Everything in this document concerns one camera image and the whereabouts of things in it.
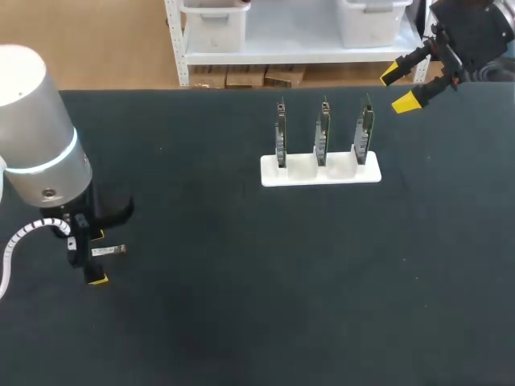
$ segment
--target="white shelf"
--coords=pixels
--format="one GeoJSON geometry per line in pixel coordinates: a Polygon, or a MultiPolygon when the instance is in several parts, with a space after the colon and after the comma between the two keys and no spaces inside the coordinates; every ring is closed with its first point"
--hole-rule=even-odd
{"type": "Polygon", "coordinates": [[[192,65],[381,62],[421,44],[406,15],[389,47],[345,49],[337,23],[336,0],[253,0],[244,51],[202,53],[187,44],[185,56],[192,65]]]}

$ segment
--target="white holder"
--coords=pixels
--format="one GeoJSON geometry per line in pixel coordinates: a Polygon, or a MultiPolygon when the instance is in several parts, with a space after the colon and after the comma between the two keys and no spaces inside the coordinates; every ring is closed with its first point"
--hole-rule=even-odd
{"type": "Polygon", "coordinates": [[[354,145],[349,152],[328,153],[326,166],[318,166],[315,150],[310,154],[288,154],[286,168],[279,168],[276,155],[261,157],[264,187],[329,185],[337,183],[378,183],[381,170],[376,154],[369,151],[364,165],[358,165],[354,145]]]}

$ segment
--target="black table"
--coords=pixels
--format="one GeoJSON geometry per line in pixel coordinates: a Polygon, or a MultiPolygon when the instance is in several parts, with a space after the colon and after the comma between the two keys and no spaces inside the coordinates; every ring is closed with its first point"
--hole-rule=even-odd
{"type": "MultiPolygon", "coordinates": [[[[49,231],[0,301],[0,384],[515,384],[512,84],[465,84],[395,115],[406,88],[64,92],[95,179],[136,212],[87,286],[49,231]],[[288,150],[330,150],[361,100],[379,184],[264,188],[284,97],[288,150]]],[[[0,240],[38,217],[6,187],[0,240]]]]}

